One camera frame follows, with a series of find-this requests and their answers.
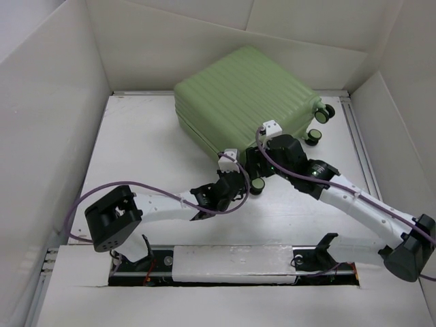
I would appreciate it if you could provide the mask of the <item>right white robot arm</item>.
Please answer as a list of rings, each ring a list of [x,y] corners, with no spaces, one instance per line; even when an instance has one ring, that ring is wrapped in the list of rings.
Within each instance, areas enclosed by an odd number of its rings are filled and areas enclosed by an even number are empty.
[[[435,250],[435,220],[398,211],[349,181],[337,168],[320,159],[309,159],[301,143],[288,134],[260,141],[245,150],[250,177],[274,174],[299,192],[344,212],[381,239],[374,245],[352,244],[366,251],[394,276],[415,282]]]

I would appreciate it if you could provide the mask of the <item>green suitcase blue lining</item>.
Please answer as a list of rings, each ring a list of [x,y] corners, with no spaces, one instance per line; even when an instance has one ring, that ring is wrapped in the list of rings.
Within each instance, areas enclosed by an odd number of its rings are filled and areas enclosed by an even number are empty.
[[[327,123],[335,115],[313,89],[253,46],[179,82],[174,99],[179,125],[210,158],[237,149],[244,164],[263,122],[276,120],[283,133],[316,144],[311,122]]]

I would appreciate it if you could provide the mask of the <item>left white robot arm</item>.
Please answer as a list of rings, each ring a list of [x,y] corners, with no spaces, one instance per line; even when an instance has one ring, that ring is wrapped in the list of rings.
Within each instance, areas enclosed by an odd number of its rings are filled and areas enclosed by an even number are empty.
[[[135,194],[129,185],[120,185],[84,211],[94,250],[115,251],[135,269],[144,270],[153,255],[142,224],[200,221],[224,215],[231,202],[246,195],[248,185],[249,179],[237,171],[220,172],[216,183],[191,189],[175,199],[162,194]]]

